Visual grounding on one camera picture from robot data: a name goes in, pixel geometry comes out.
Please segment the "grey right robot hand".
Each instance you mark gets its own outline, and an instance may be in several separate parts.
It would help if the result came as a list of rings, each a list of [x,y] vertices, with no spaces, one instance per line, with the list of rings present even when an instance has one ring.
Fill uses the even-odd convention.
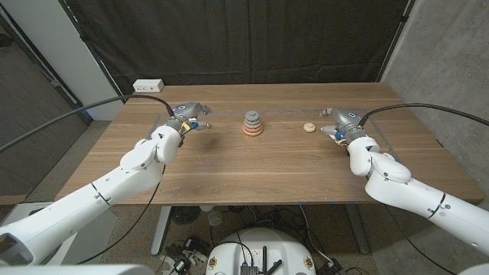
[[[361,117],[351,109],[327,108],[322,110],[320,115],[332,117],[334,125],[321,127],[321,132],[341,146],[347,146],[355,139],[367,137],[366,131],[359,125]]]

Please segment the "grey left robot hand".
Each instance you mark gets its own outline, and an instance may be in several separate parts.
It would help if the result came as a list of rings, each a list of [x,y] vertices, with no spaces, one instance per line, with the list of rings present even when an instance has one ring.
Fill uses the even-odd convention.
[[[209,115],[211,109],[202,103],[188,102],[173,108],[173,114],[165,125],[176,130],[181,136],[189,131],[210,129],[210,123],[198,119],[199,115]]]

